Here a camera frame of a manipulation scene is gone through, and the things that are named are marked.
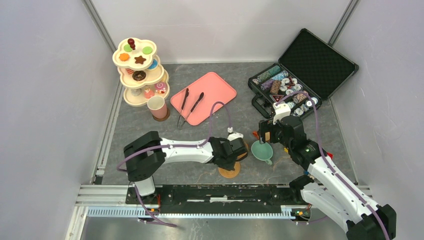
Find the pink mug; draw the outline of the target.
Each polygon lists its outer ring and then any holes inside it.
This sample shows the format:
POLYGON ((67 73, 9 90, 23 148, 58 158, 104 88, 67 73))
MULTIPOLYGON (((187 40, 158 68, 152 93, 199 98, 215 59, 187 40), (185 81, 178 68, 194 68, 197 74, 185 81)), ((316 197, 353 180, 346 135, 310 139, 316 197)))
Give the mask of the pink mug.
POLYGON ((147 102, 147 107, 151 114, 157 118, 163 118, 166 115, 168 109, 165 99, 159 95, 151 97, 147 102))

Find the chocolate donut toy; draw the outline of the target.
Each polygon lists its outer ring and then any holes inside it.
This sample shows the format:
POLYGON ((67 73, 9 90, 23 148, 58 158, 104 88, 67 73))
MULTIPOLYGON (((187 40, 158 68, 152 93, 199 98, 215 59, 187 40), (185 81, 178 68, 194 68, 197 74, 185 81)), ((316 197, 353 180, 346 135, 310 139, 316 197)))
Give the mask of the chocolate donut toy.
POLYGON ((132 79, 136 82, 143 81, 146 78, 147 74, 143 70, 134 71, 132 74, 132 79))

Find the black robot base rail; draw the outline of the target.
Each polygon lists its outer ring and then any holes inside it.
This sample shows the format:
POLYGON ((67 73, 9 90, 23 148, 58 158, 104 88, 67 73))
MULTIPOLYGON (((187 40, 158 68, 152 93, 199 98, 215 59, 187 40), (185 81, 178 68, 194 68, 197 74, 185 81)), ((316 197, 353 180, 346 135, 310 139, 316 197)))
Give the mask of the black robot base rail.
POLYGON ((165 184, 146 196, 140 196, 135 187, 130 186, 125 203, 143 203, 156 216, 284 216, 300 222, 306 222, 312 216, 312 207, 302 200, 299 190, 278 184, 165 184))

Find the pink slice cake toy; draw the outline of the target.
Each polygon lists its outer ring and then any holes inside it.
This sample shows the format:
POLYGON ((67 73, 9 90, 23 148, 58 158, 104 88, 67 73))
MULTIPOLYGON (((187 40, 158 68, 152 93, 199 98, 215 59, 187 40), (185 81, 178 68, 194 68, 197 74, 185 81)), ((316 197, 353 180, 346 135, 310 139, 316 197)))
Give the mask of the pink slice cake toy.
POLYGON ((130 68, 126 68, 125 70, 129 75, 132 75, 135 72, 134 70, 132 70, 130 68))

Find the orange flower cookie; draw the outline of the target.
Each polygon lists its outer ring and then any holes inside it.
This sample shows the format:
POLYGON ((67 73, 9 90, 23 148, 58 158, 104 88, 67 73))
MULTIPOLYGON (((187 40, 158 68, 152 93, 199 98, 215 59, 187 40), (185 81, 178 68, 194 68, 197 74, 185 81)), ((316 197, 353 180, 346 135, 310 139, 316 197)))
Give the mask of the orange flower cookie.
POLYGON ((131 57, 128 53, 121 53, 118 58, 120 61, 125 62, 128 61, 131 57))

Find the pink swirl cake toy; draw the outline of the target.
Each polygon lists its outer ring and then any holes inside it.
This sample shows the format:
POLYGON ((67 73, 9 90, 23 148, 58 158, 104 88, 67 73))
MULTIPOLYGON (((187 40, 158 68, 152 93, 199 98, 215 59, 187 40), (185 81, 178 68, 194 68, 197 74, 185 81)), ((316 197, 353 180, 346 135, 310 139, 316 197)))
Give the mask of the pink swirl cake toy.
POLYGON ((168 91, 168 85, 166 82, 163 81, 157 82, 154 87, 156 94, 165 94, 168 91))

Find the dark brown round coaster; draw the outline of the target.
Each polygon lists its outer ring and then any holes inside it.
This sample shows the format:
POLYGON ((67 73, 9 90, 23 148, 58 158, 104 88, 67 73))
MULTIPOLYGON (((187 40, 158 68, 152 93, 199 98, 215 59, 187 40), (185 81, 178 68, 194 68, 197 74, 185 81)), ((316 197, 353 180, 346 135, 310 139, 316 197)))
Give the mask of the dark brown round coaster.
POLYGON ((169 109, 167 109, 166 115, 162 118, 158 118, 158 117, 152 115, 153 119, 155 121, 158 121, 158 122, 163 122, 163 121, 167 120, 169 118, 169 116, 170 116, 170 110, 169 109))

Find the green round cookie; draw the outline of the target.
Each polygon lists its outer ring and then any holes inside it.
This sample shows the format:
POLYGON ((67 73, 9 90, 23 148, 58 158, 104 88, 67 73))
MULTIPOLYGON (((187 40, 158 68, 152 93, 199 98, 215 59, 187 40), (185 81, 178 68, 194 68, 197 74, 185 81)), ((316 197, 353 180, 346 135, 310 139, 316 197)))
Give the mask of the green round cookie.
POLYGON ((146 46, 142 49, 142 53, 145 54, 145 55, 149 55, 149 54, 153 53, 153 50, 154 49, 152 47, 146 46))
POLYGON ((132 52, 133 51, 133 49, 131 48, 131 46, 129 45, 129 44, 125 44, 124 46, 123 46, 123 50, 125 51, 125 52, 132 52))

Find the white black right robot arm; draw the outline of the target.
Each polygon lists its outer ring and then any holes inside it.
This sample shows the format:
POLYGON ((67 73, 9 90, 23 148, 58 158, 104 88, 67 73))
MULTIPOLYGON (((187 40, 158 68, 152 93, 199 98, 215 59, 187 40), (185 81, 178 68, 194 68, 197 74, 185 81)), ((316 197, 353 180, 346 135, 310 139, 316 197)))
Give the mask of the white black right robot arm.
POLYGON ((301 176, 290 182, 289 199, 318 208, 345 232, 349 240, 393 240, 397 234, 397 213, 380 205, 361 191, 340 170, 320 145, 309 139, 299 117, 261 120, 260 142, 279 143, 293 162, 313 179, 301 176))

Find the small pink cupcake toy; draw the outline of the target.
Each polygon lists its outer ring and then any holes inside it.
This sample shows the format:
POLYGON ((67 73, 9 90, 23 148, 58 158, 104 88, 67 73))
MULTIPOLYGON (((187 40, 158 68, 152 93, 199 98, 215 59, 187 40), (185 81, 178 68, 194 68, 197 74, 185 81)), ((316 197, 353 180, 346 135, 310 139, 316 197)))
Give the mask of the small pink cupcake toy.
POLYGON ((146 99, 150 99, 151 97, 153 97, 154 95, 155 95, 155 91, 154 90, 151 90, 150 88, 145 88, 144 89, 144 97, 146 98, 146 99))

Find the woven tan round coaster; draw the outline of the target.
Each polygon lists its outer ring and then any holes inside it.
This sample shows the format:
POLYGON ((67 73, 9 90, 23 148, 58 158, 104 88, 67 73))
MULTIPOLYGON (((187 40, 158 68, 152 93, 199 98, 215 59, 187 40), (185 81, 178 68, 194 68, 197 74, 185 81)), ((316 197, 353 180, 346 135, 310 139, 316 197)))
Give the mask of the woven tan round coaster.
POLYGON ((240 162, 236 162, 234 165, 234 170, 226 170, 224 168, 218 168, 218 172, 220 175, 227 179, 235 178, 241 171, 241 164, 240 162))

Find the blue donut toy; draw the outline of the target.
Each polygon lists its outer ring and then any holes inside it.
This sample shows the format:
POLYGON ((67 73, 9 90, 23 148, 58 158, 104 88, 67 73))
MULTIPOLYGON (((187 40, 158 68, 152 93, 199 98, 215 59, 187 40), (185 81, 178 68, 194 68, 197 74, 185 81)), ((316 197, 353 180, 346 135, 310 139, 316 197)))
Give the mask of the blue donut toy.
POLYGON ((153 59, 151 65, 146 70, 153 71, 158 67, 158 65, 158 61, 156 59, 153 59))

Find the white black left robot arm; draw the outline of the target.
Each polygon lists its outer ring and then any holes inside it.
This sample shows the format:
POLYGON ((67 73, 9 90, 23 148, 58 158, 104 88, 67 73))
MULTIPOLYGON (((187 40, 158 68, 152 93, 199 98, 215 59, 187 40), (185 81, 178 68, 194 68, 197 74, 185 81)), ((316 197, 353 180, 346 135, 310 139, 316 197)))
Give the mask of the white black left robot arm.
POLYGON ((248 151, 242 137, 179 141, 159 137, 156 131, 146 133, 123 149, 128 180, 135 184, 137 196, 145 204, 157 198, 153 175, 162 165, 195 162, 233 171, 248 151))

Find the brown star cookie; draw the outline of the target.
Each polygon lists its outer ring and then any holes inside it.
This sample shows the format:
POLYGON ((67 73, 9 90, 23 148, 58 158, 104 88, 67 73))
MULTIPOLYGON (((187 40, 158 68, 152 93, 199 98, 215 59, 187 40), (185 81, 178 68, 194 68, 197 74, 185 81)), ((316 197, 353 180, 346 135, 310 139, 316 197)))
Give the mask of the brown star cookie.
POLYGON ((140 56, 136 56, 135 58, 135 63, 136 64, 141 64, 141 65, 143 65, 144 64, 144 62, 147 60, 146 58, 144 58, 142 55, 140 55, 140 56))

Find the white cupcake toy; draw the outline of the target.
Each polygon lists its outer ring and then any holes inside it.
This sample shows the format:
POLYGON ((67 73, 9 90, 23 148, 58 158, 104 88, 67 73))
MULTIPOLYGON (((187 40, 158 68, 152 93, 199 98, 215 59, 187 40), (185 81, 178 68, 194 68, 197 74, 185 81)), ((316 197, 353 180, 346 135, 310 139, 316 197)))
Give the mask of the white cupcake toy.
POLYGON ((141 88, 131 89, 130 92, 132 96, 139 96, 142 93, 142 89, 141 88))

